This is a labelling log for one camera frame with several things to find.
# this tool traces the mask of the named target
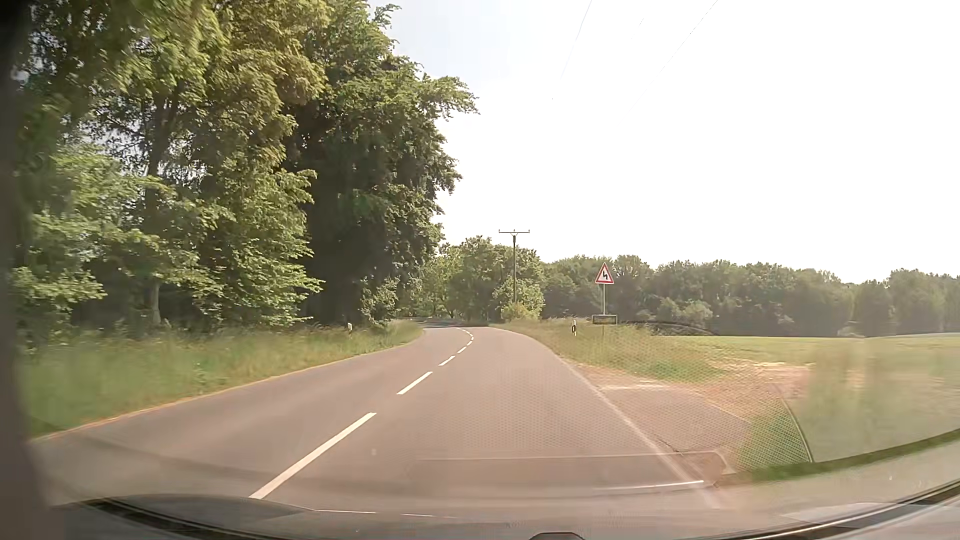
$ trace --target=power line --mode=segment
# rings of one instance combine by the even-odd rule
[[[590,13],[590,6],[593,5],[593,0],[587,2],[587,10],[584,12],[584,18],[580,19],[580,28],[577,29],[577,36],[573,39],[573,44],[570,45],[570,52],[566,55],[566,61],[564,62],[564,70],[560,72],[560,80],[557,84],[561,83],[564,80],[564,73],[566,73],[566,67],[570,64],[570,58],[573,56],[573,49],[577,47],[577,39],[580,39],[580,32],[584,29],[584,21],[587,20],[587,14]]]
[[[655,75],[654,78],[653,78],[653,80],[650,81],[650,84],[647,85],[647,87],[644,88],[642,92],[640,92],[640,95],[636,98],[636,101],[634,101],[634,104],[633,104],[633,105],[630,105],[630,108],[627,110],[627,113],[628,113],[628,114],[630,113],[631,110],[634,109],[634,107],[636,107],[636,104],[640,102],[640,98],[642,98],[643,95],[647,93],[647,90],[650,89],[650,86],[653,86],[653,85],[654,85],[654,83],[655,83],[655,82],[657,81],[657,79],[660,77],[660,73],[663,73],[663,70],[666,69],[666,66],[670,63],[670,61],[673,60],[673,57],[677,56],[677,53],[680,52],[680,49],[684,47],[684,43],[686,43],[686,41],[687,41],[688,39],[690,39],[690,36],[693,35],[693,31],[696,30],[698,26],[700,26],[700,23],[704,22],[704,19],[707,18],[707,15],[710,13],[710,10],[712,10],[712,9],[713,9],[713,6],[716,6],[716,5],[717,5],[717,2],[719,2],[719,1],[720,1],[720,0],[713,0],[713,3],[710,4],[710,7],[709,7],[709,8],[707,8],[707,11],[704,13],[704,16],[700,17],[700,20],[697,21],[697,24],[693,25],[693,30],[690,30],[690,33],[687,34],[686,37],[684,37],[684,40],[683,40],[683,41],[681,41],[680,47],[677,47],[677,50],[674,51],[672,55],[670,55],[670,60],[666,61],[666,63],[663,65],[663,67],[660,69],[660,71],[657,72],[657,75]]]

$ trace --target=triangular warning sign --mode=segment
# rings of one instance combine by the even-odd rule
[[[600,271],[597,272],[597,279],[593,280],[594,283],[600,283],[603,285],[612,285],[613,276],[610,273],[610,269],[607,268],[607,263],[604,262],[603,266],[600,267]]]

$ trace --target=road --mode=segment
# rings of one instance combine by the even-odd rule
[[[33,449],[51,503],[189,493],[369,511],[670,491],[715,504],[694,469],[551,351],[494,328],[427,329]]]

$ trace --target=foliage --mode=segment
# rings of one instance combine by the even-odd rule
[[[385,29],[396,6],[370,16],[359,0],[329,5],[336,32],[306,41],[310,60],[325,66],[329,91],[287,108],[296,128],[283,164],[317,172],[303,207],[317,256],[301,262],[326,282],[306,305],[320,322],[369,318],[362,299],[383,299],[379,289],[392,287],[399,298],[417,286],[419,267],[442,238],[431,223],[440,212],[436,196],[460,179],[436,122],[474,111],[458,79],[433,79],[395,54]]]
[[[500,309],[500,317],[506,321],[522,321],[522,320],[531,320],[537,319],[537,314],[530,310],[524,304],[517,302],[516,304],[510,303]]]
[[[623,322],[657,319],[726,335],[819,337],[960,328],[960,281],[916,270],[853,285],[828,271],[769,263],[675,260],[652,268],[634,255],[542,263],[526,248],[517,249],[517,259],[517,299],[545,319],[600,313],[602,290],[593,279],[606,262],[615,281],[607,287],[607,310]],[[483,236],[444,245],[421,268],[405,312],[506,320],[511,272],[509,246]]]
[[[395,8],[37,2],[16,68],[28,337],[394,316],[460,178],[435,123],[474,111],[394,53]]]

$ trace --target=sky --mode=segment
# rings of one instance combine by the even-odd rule
[[[960,274],[960,2],[588,2],[393,0],[396,50],[477,95],[447,241]]]

